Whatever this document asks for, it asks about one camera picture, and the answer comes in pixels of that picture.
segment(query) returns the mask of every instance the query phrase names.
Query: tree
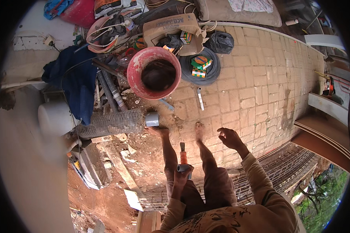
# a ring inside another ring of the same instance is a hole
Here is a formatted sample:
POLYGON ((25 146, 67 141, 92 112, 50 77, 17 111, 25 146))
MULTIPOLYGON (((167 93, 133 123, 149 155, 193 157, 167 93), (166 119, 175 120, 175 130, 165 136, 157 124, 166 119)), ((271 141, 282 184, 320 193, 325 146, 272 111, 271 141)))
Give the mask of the tree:
POLYGON ((321 232, 326 227, 340 203, 346 181, 347 173, 337 168, 331 174, 322 173, 317 177, 316 193, 297 187, 306 197, 296 210, 308 233, 321 232))

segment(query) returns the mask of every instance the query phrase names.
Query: power outlet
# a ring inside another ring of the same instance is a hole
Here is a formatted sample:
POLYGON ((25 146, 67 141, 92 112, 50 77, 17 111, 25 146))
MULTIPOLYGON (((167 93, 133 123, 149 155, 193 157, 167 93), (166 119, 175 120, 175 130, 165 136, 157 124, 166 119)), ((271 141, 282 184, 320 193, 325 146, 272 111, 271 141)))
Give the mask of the power outlet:
POLYGON ((51 35, 48 34, 48 35, 44 38, 43 43, 44 43, 45 45, 51 46, 51 44, 54 44, 54 41, 55 41, 55 39, 54 39, 51 35))

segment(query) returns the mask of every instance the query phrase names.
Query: white wall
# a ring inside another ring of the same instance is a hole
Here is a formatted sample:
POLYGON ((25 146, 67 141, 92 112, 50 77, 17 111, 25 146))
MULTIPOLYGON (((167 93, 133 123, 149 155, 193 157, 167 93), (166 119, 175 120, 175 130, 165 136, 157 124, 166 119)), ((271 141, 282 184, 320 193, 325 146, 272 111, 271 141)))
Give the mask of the white wall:
POLYGON ((47 20, 43 16, 46 2, 45 0, 35 2, 18 24, 3 66, 2 84, 41 77, 43 67, 57 59, 59 52, 45 45, 42 36, 52 35, 59 50, 74 44, 75 25, 60 20, 58 16, 47 20))

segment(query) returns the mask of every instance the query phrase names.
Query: green box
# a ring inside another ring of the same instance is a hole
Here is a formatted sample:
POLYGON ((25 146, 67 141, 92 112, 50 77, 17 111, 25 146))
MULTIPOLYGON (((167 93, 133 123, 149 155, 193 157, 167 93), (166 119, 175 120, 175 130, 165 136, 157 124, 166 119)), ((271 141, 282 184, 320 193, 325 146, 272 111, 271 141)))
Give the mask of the green box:
POLYGON ((182 30, 180 34, 180 39, 184 44, 190 44, 192 39, 192 34, 182 30))
POLYGON ((211 60, 209 57, 204 55, 198 55, 197 57, 194 57, 192 59, 191 65, 199 70, 205 70, 211 65, 212 62, 213 60, 211 60))
POLYGON ((192 76, 206 77, 206 71, 205 70, 199 70, 196 67, 193 67, 192 76))

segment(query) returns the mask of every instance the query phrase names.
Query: person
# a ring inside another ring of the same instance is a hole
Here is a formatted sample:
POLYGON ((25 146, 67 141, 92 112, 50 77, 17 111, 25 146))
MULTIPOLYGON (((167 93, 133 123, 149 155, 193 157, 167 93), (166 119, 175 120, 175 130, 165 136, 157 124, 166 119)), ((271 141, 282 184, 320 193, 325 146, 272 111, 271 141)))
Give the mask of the person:
POLYGON ((169 130, 146 128, 148 133, 162 140, 169 198, 160 230, 152 233, 299 232, 293 208, 275 191, 266 172, 238 134, 227 128, 217 130, 222 143, 241 156, 255 205, 237 206, 235 188, 227 170, 217 166, 214 156, 202 142, 204 126, 198 122, 195 128, 205 173, 205 203, 193 181, 187 179, 193 166, 185 172, 177 171, 178 160, 170 143, 169 130))

